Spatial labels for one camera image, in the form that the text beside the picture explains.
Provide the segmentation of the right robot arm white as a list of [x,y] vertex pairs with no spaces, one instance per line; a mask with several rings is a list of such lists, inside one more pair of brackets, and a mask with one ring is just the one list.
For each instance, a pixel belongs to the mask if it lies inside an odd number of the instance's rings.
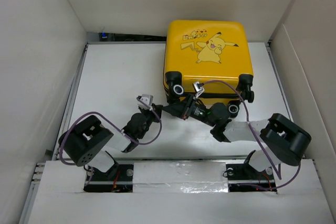
[[255,178],[268,167],[279,168],[284,163],[299,166],[311,140],[311,135],[280,113],[261,121],[236,122],[231,110],[217,102],[207,108],[191,95],[182,101],[163,107],[166,113],[186,120],[192,117],[211,127],[210,134],[221,143],[255,141],[260,150],[252,151],[242,166],[243,174]]

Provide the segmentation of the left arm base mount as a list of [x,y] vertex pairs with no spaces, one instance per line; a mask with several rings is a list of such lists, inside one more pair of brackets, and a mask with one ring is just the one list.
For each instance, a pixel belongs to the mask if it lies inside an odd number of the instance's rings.
[[83,190],[87,193],[131,193],[133,192],[133,164],[115,163],[106,173],[84,166],[86,180]]

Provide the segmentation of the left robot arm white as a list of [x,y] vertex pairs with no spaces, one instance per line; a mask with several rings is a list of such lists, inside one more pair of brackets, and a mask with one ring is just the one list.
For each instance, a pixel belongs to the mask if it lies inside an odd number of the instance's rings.
[[[117,175],[117,167],[110,162],[101,165],[92,161],[102,154],[102,149],[112,140],[113,148],[122,153],[129,153],[139,145],[153,143],[162,131],[162,109],[144,110],[131,116],[130,121],[122,129],[109,121],[99,112],[87,112],[78,118],[58,140],[59,159],[65,165],[97,168],[105,180],[112,180]],[[160,128],[154,139],[141,143],[152,123]]]

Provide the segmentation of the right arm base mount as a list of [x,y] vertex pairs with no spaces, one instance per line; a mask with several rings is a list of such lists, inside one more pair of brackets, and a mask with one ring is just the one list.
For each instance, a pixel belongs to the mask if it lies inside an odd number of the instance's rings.
[[268,175],[266,171],[258,172],[253,168],[247,168],[244,164],[226,164],[226,170],[223,177],[227,178],[228,190],[230,193],[236,192],[259,192],[259,191],[277,191],[276,183],[272,174]]

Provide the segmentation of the yellow Pikachu suitcase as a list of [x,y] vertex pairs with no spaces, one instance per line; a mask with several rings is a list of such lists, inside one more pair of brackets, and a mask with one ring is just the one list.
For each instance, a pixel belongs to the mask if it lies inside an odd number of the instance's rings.
[[163,85],[169,104],[195,94],[204,82],[201,104],[224,103],[233,118],[240,98],[254,101],[254,72],[244,27],[238,22],[175,20],[165,46]]

